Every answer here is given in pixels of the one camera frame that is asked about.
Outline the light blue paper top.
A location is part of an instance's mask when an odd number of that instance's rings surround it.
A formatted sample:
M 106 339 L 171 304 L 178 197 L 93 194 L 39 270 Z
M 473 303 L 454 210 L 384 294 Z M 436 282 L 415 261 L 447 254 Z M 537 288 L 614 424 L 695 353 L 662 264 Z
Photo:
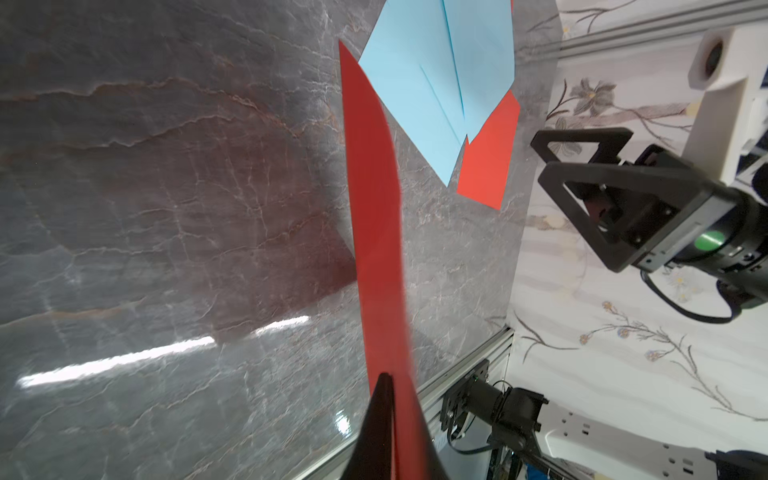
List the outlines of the light blue paper top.
M 464 130 L 480 133 L 515 78 L 513 2 L 445 1 Z

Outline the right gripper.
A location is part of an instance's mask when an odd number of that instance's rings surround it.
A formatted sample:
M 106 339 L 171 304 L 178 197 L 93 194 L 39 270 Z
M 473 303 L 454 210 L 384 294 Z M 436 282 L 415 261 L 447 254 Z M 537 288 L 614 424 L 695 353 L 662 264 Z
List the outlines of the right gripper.
M 618 165 L 632 137 L 624 127 L 539 130 L 531 147 L 549 163 L 540 185 L 613 272 L 650 273 L 721 252 L 742 229 L 744 195 L 660 146 Z M 595 150 L 587 164 L 565 163 L 567 145 Z

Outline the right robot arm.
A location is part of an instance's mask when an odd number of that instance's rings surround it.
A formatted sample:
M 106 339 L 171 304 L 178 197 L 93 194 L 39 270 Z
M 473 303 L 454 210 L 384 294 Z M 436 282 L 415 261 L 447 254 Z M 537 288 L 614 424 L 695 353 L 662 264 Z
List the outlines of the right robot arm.
M 620 159 L 625 128 L 542 130 L 532 148 L 544 161 L 539 182 L 601 262 L 635 267 L 645 284 L 664 266 L 712 276 L 738 317 L 767 300 L 767 180 L 755 194 L 711 179 L 652 145 Z M 579 479 L 584 467 L 660 479 L 763 479 L 767 458 L 746 450 L 706 452 L 580 419 L 542 394 L 490 381 L 482 360 L 444 394 L 441 430 L 454 442 L 473 422 L 486 424 L 485 451 L 511 453 L 549 479 Z

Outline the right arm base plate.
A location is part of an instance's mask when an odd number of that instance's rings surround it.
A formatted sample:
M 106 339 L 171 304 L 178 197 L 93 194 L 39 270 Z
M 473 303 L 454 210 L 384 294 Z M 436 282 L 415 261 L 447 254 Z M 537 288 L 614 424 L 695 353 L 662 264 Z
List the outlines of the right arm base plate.
M 485 383 L 488 379 L 490 361 L 482 359 L 466 374 L 457 380 L 443 395 L 440 411 L 441 430 L 446 433 L 449 442 L 459 438 L 467 420 L 466 404 L 471 387 L 478 381 Z

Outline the light blue paper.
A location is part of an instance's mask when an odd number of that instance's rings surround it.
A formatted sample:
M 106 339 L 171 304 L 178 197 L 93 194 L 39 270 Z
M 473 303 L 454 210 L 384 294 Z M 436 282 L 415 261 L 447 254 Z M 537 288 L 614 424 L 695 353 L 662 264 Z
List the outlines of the light blue paper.
M 441 1 L 387 1 L 360 65 L 441 182 L 466 136 L 447 15 Z
M 445 1 L 464 130 L 480 133 L 515 78 L 513 2 Z

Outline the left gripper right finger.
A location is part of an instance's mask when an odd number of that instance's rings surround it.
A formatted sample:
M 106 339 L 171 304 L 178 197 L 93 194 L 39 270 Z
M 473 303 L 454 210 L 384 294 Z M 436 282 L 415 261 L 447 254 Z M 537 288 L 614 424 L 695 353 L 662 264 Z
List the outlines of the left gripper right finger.
M 394 388 L 394 479 L 448 479 L 412 383 Z

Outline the red paper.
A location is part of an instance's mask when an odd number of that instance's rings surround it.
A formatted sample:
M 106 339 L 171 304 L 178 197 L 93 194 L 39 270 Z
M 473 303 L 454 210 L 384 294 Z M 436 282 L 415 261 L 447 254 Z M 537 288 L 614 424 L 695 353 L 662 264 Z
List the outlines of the red paper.
M 459 195 L 501 209 L 519 115 L 519 102 L 508 91 L 475 139 L 465 143 L 457 186 Z
M 369 388 L 388 373 L 412 383 L 401 238 L 401 189 L 385 114 L 346 45 L 339 46 L 347 180 Z

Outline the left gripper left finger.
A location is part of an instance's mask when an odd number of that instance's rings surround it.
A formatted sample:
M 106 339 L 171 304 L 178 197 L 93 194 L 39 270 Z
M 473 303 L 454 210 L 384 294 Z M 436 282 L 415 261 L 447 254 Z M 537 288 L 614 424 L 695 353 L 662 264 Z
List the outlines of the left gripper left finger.
M 381 373 L 341 480 L 390 480 L 393 470 L 394 388 Z

